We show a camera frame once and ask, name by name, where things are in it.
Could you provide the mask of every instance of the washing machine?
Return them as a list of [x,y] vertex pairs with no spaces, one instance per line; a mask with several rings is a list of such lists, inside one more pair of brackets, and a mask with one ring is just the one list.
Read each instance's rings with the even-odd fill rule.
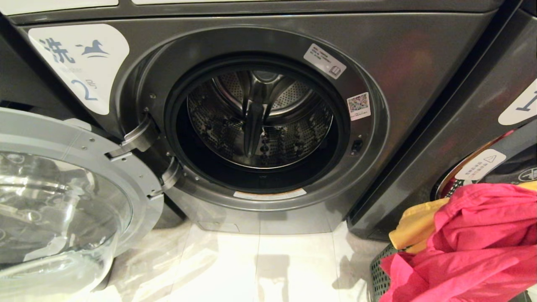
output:
[[145,236],[162,186],[0,19],[0,300],[86,297]]
[[524,1],[442,108],[351,211],[356,235],[388,240],[404,210],[461,185],[537,179],[537,13]]
[[1,1],[206,230],[330,232],[501,1]]

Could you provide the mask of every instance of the warning triangle symbol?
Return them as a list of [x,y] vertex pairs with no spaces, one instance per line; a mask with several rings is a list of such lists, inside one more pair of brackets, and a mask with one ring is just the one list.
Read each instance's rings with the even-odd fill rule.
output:
[[484,160],[488,162],[493,162],[496,159],[496,155],[485,157]]

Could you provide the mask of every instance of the qr code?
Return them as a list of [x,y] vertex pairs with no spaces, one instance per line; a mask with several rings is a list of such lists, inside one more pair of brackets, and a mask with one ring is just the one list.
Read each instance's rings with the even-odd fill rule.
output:
[[354,96],[349,98],[347,101],[349,102],[349,110],[351,112],[369,107],[369,96],[367,93]]

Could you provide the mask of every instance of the white tile floor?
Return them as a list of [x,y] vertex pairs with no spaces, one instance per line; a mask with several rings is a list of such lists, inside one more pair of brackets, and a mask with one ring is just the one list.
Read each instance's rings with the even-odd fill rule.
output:
[[119,256],[109,286],[88,302],[367,302],[369,264],[386,245],[345,223],[333,233],[260,236],[186,221]]

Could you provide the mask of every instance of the pink cloth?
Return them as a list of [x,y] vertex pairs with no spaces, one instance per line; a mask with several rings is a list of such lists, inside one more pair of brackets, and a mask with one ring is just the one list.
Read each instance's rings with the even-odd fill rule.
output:
[[434,225],[425,250],[382,259],[391,284],[380,302],[506,302],[537,283],[535,191],[463,186]]

